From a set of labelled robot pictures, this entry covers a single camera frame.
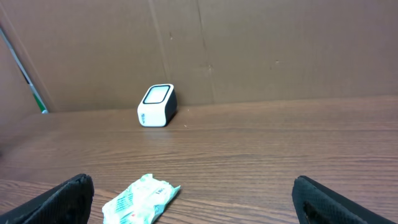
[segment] wood grain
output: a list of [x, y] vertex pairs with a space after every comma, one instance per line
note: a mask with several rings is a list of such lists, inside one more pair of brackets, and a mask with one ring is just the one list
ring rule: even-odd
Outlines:
[[135, 110], [38, 114], [0, 136], [0, 213], [79, 174], [90, 223], [146, 173], [181, 185], [158, 223], [297, 223], [307, 175], [398, 222], [398, 97], [181, 107], [166, 128]]

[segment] white device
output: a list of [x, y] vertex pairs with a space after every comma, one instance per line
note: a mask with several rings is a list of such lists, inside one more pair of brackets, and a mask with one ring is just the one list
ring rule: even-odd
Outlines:
[[177, 111], [172, 84], [151, 86], [138, 106], [138, 120], [144, 127], [164, 127]]

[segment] brown wall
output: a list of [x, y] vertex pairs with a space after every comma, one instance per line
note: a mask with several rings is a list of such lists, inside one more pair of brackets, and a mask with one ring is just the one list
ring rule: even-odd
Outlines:
[[50, 111], [398, 93], [398, 1], [0, 0]]
[[34, 113], [39, 106], [0, 36], [0, 132]]

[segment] plastic wrapper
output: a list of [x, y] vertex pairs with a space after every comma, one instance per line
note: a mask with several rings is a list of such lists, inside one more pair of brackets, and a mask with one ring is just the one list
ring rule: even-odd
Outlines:
[[150, 224], [159, 217], [175, 197], [180, 186], [143, 175], [102, 208], [104, 224]]

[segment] cardboard seam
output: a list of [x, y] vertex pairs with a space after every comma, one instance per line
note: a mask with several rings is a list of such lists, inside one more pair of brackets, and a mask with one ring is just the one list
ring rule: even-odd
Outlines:
[[31, 57], [30, 57], [28, 51], [26, 50], [25, 45], [22, 43], [21, 39], [19, 38], [18, 33], [17, 33], [16, 29], [14, 28], [14, 25], [12, 24], [11, 20], [9, 19], [8, 14], [7, 14], [7, 11], [5, 10], [5, 8], [4, 8], [4, 6], [2, 5], [1, 2], [0, 2], [0, 10], [2, 10], [2, 12], [3, 12], [3, 14], [4, 14], [4, 18], [6, 19], [6, 22], [9, 24], [10, 28], [12, 29], [12, 32], [15, 34], [16, 41], [17, 41], [18, 44], [20, 45], [20, 47], [21, 47], [21, 49], [22, 49], [22, 51], [23, 51], [23, 54], [27, 57], [27, 62], [30, 64], [30, 66], [31, 66], [31, 67], [33, 68], [33, 70], [34, 70], [34, 73], [36, 74], [36, 75], [34, 75], [35, 80], [37, 80], [37, 81], [39, 82], [40, 87], [41, 87], [41, 88], [43, 89], [43, 91], [45, 92], [45, 94], [42, 95], [42, 97], [45, 98], [45, 102], [44, 102], [44, 103], [47, 105], [47, 106], [46, 106], [47, 109], [48, 109], [49, 111], [50, 111], [51, 109], [53, 109], [53, 110], [55, 110], [55, 111], [58, 111], [57, 106], [54, 104], [53, 99], [52, 99], [51, 96], [50, 96], [49, 90], [48, 90], [47, 87], [44, 85], [43, 81], [41, 80], [40, 75], [39, 75], [39, 72], [38, 72], [37, 69], [36, 69], [36, 66], [34, 65], [34, 63], [33, 63], [32, 59], [31, 59]]
[[160, 54], [162, 55], [162, 63], [163, 63], [164, 75], [165, 75], [166, 80], [168, 82], [171, 82], [169, 63], [168, 63], [168, 60], [167, 60], [166, 51], [165, 51], [164, 43], [163, 43], [163, 40], [162, 40], [162, 34], [160, 33], [159, 22], [157, 20], [157, 16], [156, 16], [156, 11], [155, 11], [155, 6], [154, 6], [153, 0], [148, 0], [148, 4], [149, 4], [149, 9], [150, 9], [150, 14], [152, 16], [152, 20], [154, 21], [154, 27], [155, 27], [155, 30], [156, 30], [157, 41], [158, 41], [159, 47], [160, 47]]
[[210, 77], [212, 103], [214, 104], [216, 102], [216, 89], [215, 89], [214, 80], [213, 80], [213, 66], [210, 62], [210, 54], [207, 50], [206, 39], [205, 39], [205, 35], [204, 35], [204, 30], [203, 30], [203, 21], [201, 18], [201, 12], [200, 12], [200, 6], [199, 6], [199, 0], [195, 0], [195, 1], [197, 4], [197, 9], [198, 9], [200, 35], [201, 35], [201, 39], [203, 42], [203, 49], [205, 50], [206, 63], [208, 65], [208, 73], [209, 73], [209, 77]]

